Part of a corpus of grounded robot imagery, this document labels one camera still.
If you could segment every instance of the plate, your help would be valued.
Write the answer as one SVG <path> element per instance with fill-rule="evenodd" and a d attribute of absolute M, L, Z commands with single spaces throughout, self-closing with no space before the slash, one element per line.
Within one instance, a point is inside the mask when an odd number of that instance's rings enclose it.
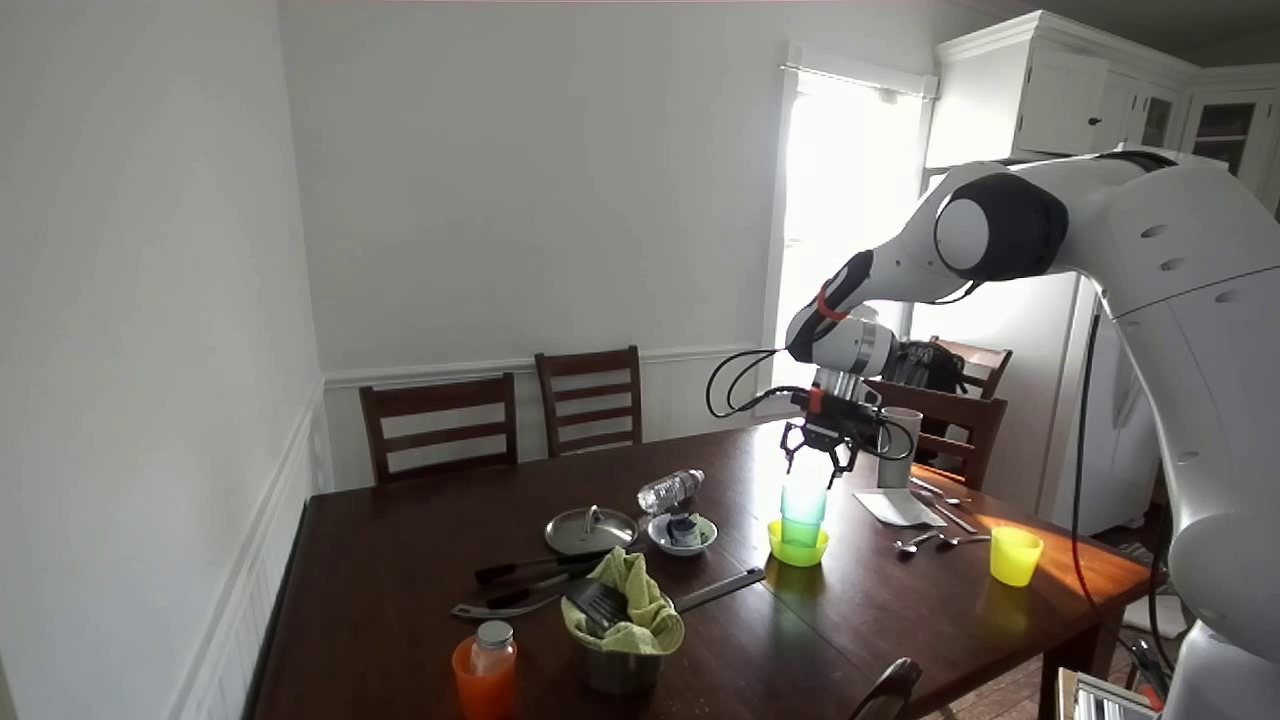
<path fill-rule="evenodd" d="M 587 505 L 553 515 L 545 539 L 562 557 L 606 557 L 613 550 L 634 543 L 636 529 L 625 512 Z"/>
<path fill-rule="evenodd" d="M 702 557 L 722 538 L 722 529 L 702 512 L 687 512 L 687 515 L 679 512 L 679 520 L 692 520 L 692 531 L 684 538 L 673 538 L 673 520 L 678 520 L 673 512 L 660 512 L 644 523 L 647 539 L 673 557 Z"/>

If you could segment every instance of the white wall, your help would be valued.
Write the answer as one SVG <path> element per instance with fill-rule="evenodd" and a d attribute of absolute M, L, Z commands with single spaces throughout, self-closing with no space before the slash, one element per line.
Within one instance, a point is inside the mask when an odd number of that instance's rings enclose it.
<path fill-rule="evenodd" d="M 299 237 L 271 6 L 0 6 L 0 666 L 26 720 L 188 703 L 262 508 L 307 459 Z"/>
<path fill-rule="evenodd" d="M 989 0 L 284 0 L 337 464 L 363 464 L 353 383 L 524 369 L 535 349 L 678 355 L 653 435 L 709 427 L 703 372 L 763 340 L 788 45 L 925 72 L 935 39 L 984 21 Z"/>

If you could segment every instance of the ceiling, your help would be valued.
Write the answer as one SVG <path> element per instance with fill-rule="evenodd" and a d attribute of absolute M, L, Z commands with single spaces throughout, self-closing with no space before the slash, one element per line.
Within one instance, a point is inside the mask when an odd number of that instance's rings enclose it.
<path fill-rule="evenodd" d="M 1280 60 L 1280 0 L 992 0 L 1049 10 L 1202 66 Z"/>

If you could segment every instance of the wooden dining table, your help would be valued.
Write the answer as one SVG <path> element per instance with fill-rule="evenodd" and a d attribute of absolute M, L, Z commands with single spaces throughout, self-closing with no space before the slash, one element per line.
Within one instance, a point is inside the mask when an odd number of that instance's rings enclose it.
<path fill-rule="evenodd" d="M 599 697 L 562 604 L 515 618 L 515 715 L 798 715 L 846 720 L 898 656 L 925 668 L 912 711 L 1044 656 L 1039 715 L 1054 715 L 1057 668 L 1103 673 L 1121 614 L 1147 574 L 1092 539 L 1003 515 L 963 495 L 975 523 L 1035 529 L 1049 550 L 1030 588 L 989 578 L 989 543 L 925 550 L 904 561 L 862 499 L 877 456 L 862 456 L 827 493 L 827 552 L 818 568 L 776 566 L 768 523 L 788 482 L 782 425 L 656 441 L 594 456 L 520 464 L 481 482 L 315 495 L 304 512 L 247 711 L 262 720 L 424 720 L 457 715 L 449 653 L 473 631 L 452 604 L 477 598 L 477 568 L 550 561 L 545 523 L 570 508 L 636 512 L 636 488 L 703 470 L 698 512 L 722 538 L 703 557 L 666 557 L 636 539 L 669 598 L 763 568 L 745 592 L 684 618 L 684 643 L 647 697 Z"/>

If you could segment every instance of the white robot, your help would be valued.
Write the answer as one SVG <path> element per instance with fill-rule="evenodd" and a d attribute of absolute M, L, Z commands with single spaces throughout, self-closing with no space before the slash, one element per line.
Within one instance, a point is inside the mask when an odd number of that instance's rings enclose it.
<path fill-rule="evenodd" d="M 958 167 L 889 244 L 857 252 L 798 312 L 788 351 L 821 369 L 821 396 L 842 416 L 867 406 L 862 376 L 877 376 L 891 349 L 891 334 L 857 317 L 865 299 L 943 299 L 1044 273 L 1101 281 L 1155 407 L 1169 578 L 1202 618 L 1166 715 L 1276 715 L 1280 228 L 1223 164 L 1103 152 Z"/>

